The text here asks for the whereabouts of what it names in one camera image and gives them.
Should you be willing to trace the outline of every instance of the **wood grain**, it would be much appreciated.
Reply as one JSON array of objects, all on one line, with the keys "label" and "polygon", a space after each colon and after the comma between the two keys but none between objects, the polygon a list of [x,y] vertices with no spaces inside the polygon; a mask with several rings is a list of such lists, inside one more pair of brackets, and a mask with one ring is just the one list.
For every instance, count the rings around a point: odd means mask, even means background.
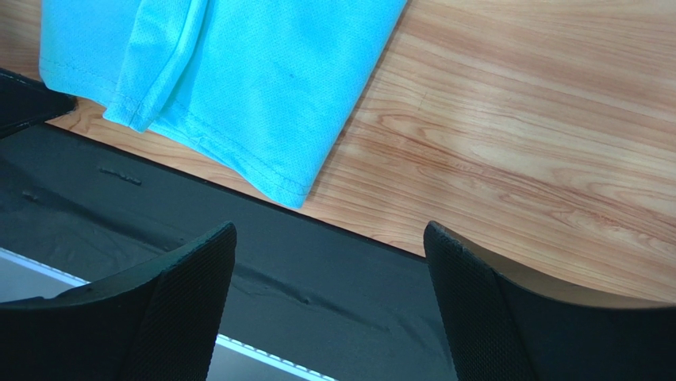
[{"label": "wood grain", "polygon": [[[37,76],[37,0],[0,0]],[[263,196],[80,101],[54,123]],[[300,213],[423,255],[435,219],[598,290],[676,302],[676,2],[412,0]]]}]

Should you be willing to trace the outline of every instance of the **white strip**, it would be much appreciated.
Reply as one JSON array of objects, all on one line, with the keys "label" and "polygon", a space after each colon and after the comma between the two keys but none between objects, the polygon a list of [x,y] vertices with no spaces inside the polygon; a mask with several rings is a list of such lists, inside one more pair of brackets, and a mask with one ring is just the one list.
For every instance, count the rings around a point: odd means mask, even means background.
[{"label": "white strip", "polygon": [[288,360],[283,360],[275,355],[271,355],[268,352],[261,351],[260,349],[256,349],[251,345],[247,345],[221,334],[216,337],[216,344],[241,353],[247,357],[251,357],[252,359],[258,360],[261,363],[265,363],[277,369],[283,370],[286,373],[296,375],[302,379],[307,379],[308,381],[336,381],[327,375],[322,375],[321,373],[309,370],[308,368],[301,365],[294,364]]},{"label": "white strip", "polygon": [[[25,256],[20,256],[19,254],[10,252],[4,248],[0,248],[0,258],[37,271],[73,287],[79,287],[89,283],[84,279],[80,279],[61,270],[57,270],[46,264],[41,264],[40,262],[31,260]],[[310,370],[301,365],[294,364],[288,360],[271,355],[268,352],[261,351],[260,349],[254,348],[251,345],[247,345],[241,341],[231,339],[230,337],[221,334],[216,337],[216,344],[308,381],[336,381],[334,378],[328,377],[327,375],[322,375],[319,372]]]},{"label": "white strip", "polygon": [[69,284],[73,287],[80,287],[89,283],[84,279],[78,278],[77,276],[73,276],[61,270],[57,270],[46,264],[41,264],[40,262],[36,260],[31,260],[30,258],[26,258],[25,256],[20,256],[17,253],[5,250],[4,248],[0,248],[0,258],[8,260],[9,262],[14,262],[23,267],[29,268],[33,271],[37,271],[41,274],[59,280],[63,283]]}]

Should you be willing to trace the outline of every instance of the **folded shirt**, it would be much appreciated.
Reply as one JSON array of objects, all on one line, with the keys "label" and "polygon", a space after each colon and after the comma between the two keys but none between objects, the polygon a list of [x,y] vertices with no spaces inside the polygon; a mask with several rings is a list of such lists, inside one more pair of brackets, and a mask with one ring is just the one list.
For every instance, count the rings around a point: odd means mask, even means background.
[{"label": "folded shirt", "polygon": [[40,75],[300,207],[405,0],[44,0]]}]

